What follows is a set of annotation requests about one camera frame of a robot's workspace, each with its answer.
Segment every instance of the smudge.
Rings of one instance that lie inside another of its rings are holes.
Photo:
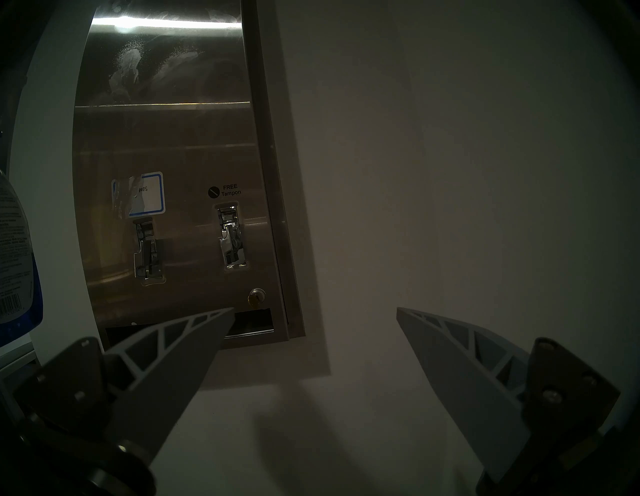
[[[109,78],[109,88],[114,100],[129,102],[133,86],[138,81],[138,64],[144,53],[144,45],[132,40],[116,57],[116,71]]]
[[[219,10],[208,8],[207,13],[209,14],[209,20],[212,20],[213,22],[238,22],[237,17]]]
[[[169,57],[167,57],[164,63],[160,66],[155,76],[153,77],[153,81],[160,81],[181,64],[192,61],[197,56],[197,51],[182,52],[178,49],[174,50],[173,53]]]

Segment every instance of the stainless steel dispenser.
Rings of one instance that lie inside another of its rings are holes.
[[[226,347],[304,335],[257,19],[191,4],[107,4],[86,42],[74,198],[105,348],[225,307]]]

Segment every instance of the bottle label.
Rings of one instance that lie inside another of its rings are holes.
[[[0,324],[20,317],[32,302],[29,227],[13,188],[0,173]]]

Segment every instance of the keyhole lock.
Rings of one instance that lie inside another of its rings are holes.
[[[249,302],[249,305],[251,305],[252,309],[257,310],[260,308],[260,304],[264,301],[265,297],[266,295],[264,294],[264,290],[257,287],[251,290],[247,297],[247,301]]]

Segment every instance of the white surface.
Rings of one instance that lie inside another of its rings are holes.
[[[5,353],[12,351],[16,348],[21,347],[23,344],[27,344],[31,342],[31,337],[29,333],[20,336],[18,339],[14,339],[10,343],[5,344],[4,346],[0,346],[0,356],[3,356]]]
[[[42,323],[30,333],[40,363],[76,339],[98,336],[71,169],[77,77],[94,11],[91,2],[60,3],[31,60],[13,130],[9,179],[29,222],[44,304]]]
[[[306,220],[287,204],[294,260],[313,263],[320,295],[322,321],[304,339],[324,328],[331,374],[201,390],[152,465],[159,494],[472,495],[481,467],[397,327],[397,305],[525,349],[539,335],[560,340],[623,391],[611,420],[622,418],[640,366],[639,106],[578,4],[277,6],[312,241],[301,249]],[[12,157],[12,180],[41,178],[19,194],[36,257],[52,250],[37,258],[48,333],[34,345],[47,356],[95,327],[71,197],[90,21],[76,15],[60,14],[38,47]],[[284,177],[285,202],[300,195],[292,186]],[[38,217],[41,201],[52,208]],[[298,282],[304,310],[313,291]],[[259,368],[299,349],[252,356]],[[234,357],[248,356],[224,353],[212,373],[237,373]]]

